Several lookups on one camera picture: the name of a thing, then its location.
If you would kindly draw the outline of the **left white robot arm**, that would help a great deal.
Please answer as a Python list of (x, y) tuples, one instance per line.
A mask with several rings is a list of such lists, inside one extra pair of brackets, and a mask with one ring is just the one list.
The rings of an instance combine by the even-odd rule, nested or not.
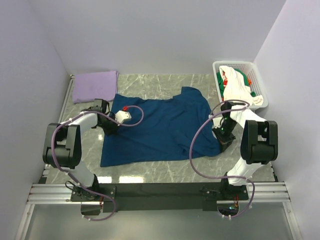
[(54, 131), (60, 126), (59, 123), (51, 123), (47, 126), (42, 159), (45, 164), (56, 168), (52, 155), (52, 145), (56, 161), (66, 173), (71, 173), (75, 179), (84, 186), (82, 195), (88, 201), (96, 200), (100, 195), (98, 178), (90, 172), (82, 158), (81, 135), (90, 129), (100, 127), (106, 136), (115, 134), (118, 125), (110, 119), (96, 113), (89, 113), (78, 118), (73, 124), (61, 127), (54, 138)]

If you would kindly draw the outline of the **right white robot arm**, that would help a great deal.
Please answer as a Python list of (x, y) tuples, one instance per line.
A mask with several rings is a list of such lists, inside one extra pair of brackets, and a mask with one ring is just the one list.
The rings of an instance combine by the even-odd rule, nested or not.
[(223, 153), (236, 139), (233, 130), (236, 125), (243, 129), (240, 144), (240, 159), (221, 180), (219, 193), (230, 200), (244, 194), (247, 180), (264, 165), (278, 157), (278, 124), (265, 120), (249, 109), (244, 100), (227, 100), (218, 104), (222, 117), (214, 118), (213, 133)]

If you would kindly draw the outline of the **blue t shirt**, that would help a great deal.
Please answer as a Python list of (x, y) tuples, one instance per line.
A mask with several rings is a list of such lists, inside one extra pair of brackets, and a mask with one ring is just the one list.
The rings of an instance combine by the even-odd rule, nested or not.
[(105, 136), (100, 167), (112, 167), (137, 162), (181, 161), (215, 157), (221, 153), (220, 144), (209, 122), (192, 139), (211, 112), (208, 101), (193, 87), (183, 86), (170, 99), (142, 99), (117, 94), (112, 112), (123, 107), (131, 120), (120, 126), (115, 134)]

